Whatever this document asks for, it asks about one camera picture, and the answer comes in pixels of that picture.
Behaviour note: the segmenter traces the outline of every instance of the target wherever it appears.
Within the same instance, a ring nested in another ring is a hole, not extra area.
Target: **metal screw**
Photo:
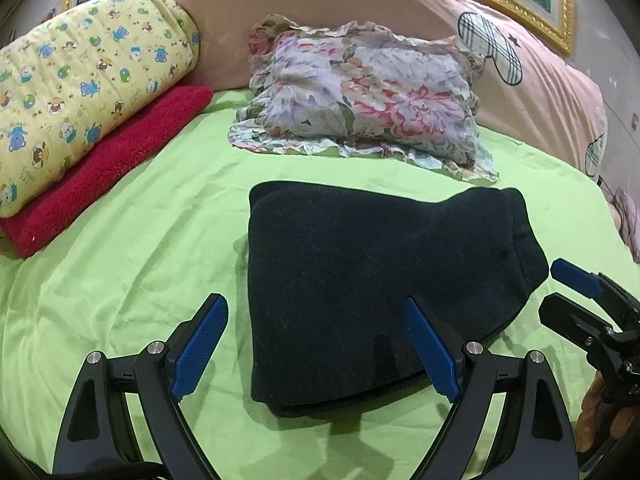
[[[484,348],[476,341],[472,341],[466,344],[466,351],[473,355],[480,355]]]
[[[542,352],[539,352],[538,350],[534,350],[533,352],[531,352],[529,354],[529,357],[531,357],[531,360],[535,363],[543,363],[545,362],[545,355]]]
[[[100,354],[100,352],[96,350],[95,352],[91,352],[86,357],[86,361],[91,365],[95,365],[101,358],[102,358],[102,354]]]
[[[153,341],[146,347],[146,351],[152,355],[159,354],[164,350],[164,343],[162,341]]]

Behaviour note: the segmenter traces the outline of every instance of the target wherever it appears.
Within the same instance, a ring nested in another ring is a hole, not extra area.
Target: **black folded cloth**
[[[402,323],[408,296],[482,342],[548,276],[516,189],[427,203],[265,182],[249,201],[252,398],[279,416],[326,412],[423,377]]]

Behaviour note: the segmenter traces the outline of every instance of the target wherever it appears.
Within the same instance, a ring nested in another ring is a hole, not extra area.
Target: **green bed sheet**
[[[210,292],[228,299],[228,327],[198,389],[181,407],[223,479],[408,479],[437,434],[449,405],[431,387],[318,418],[278,419],[251,400],[248,193],[259,182],[284,179],[437,202],[470,184],[393,159],[233,148],[228,127],[248,97],[245,91],[217,94],[159,155],[34,257],[21,260],[0,240],[0,422],[18,450],[46,469],[86,354],[139,352],[189,319]],[[501,173],[498,186],[516,187],[526,198],[548,260],[561,256],[605,272],[640,295],[639,267],[597,186],[536,149],[489,130],[481,135]],[[540,301],[555,290],[602,315],[549,279],[492,351],[543,351],[575,420],[593,371],[583,352],[538,321]],[[135,396],[130,405],[145,456],[156,460]],[[500,407],[495,399],[469,475],[482,467]]]

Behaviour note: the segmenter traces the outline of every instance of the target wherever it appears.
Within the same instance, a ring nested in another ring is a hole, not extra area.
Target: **folded red towel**
[[[23,258],[36,253],[132,168],[159,152],[212,96],[204,86],[174,86],[98,142],[59,183],[18,214],[0,219],[0,230]]]

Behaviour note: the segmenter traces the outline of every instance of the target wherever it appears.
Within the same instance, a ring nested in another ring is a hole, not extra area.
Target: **human hand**
[[[604,390],[604,379],[600,372],[589,388],[589,391],[582,400],[582,413],[578,417],[575,425],[575,449],[578,453],[584,453],[591,449],[596,434],[596,410],[602,402],[602,391]],[[620,409],[610,428],[610,434],[616,440],[622,438],[629,429],[635,416],[640,413],[640,406],[624,407]]]

